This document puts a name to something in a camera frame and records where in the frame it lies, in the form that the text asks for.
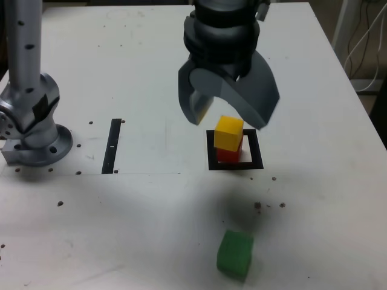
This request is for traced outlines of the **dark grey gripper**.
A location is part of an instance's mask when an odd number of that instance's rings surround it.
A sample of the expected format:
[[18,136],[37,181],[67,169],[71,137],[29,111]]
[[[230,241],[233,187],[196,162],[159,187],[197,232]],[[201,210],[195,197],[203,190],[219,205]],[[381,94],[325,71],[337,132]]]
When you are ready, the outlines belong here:
[[[187,120],[199,125],[218,97],[257,130],[265,127],[279,101],[274,75],[257,52],[259,24],[216,28],[197,18],[184,21],[183,40],[192,59],[178,71],[178,101]],[[230,77],[208,69],[225,70]]]

